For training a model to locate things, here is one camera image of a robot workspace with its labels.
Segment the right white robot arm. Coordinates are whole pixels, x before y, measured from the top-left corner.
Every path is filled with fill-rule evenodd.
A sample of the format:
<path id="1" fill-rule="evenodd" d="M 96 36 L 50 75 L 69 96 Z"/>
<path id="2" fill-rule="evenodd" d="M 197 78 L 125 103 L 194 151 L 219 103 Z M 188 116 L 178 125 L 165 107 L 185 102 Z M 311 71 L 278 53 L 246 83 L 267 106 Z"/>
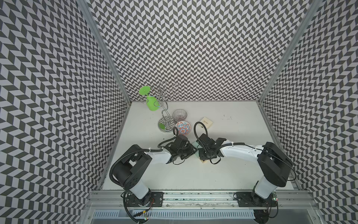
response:
<path id="1" fill-rule="evenodd" d="M 267 199 L 278 187 L 285 187 L 293 169 L 291 159 L 274 143 L 251 146 L 225 138 L 216 141 L 202 134 L 197 138 L 199 158 L 202 161 L 233 157 L 259 165 L 263 176 L 253 189 L 252 197 Z"/>

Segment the cream jewelry box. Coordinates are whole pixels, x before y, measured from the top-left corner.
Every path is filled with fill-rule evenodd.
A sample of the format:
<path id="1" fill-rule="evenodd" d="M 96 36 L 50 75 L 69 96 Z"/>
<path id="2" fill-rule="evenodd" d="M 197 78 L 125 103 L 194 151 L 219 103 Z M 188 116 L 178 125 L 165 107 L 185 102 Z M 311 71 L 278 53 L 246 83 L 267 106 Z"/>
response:
<path id="1" fill-rule="evenodd" d="M 206 129 L 209 129 L 213 124 L 213 122 L 207 117 L 203 117 L 200 122 L 205 125 Z"/>

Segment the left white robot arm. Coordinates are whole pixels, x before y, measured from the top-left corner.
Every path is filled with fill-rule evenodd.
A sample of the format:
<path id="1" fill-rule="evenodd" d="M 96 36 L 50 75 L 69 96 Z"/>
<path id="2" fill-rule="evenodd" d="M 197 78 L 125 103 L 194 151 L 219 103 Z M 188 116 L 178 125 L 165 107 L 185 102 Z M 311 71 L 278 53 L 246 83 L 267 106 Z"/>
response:
<path id="1" fill-rule="evenodd" d="M 185 161 L 196 152 L 197 147 L 181 134 L 159 143 L 157 149 L 132 145 L 111 166 L 109 177 L 114 184 L 144 204 L 151 195 L 151 190 L 141 181 L 147 168 L 154 164 L 173 164 L 177 159 Z"/>

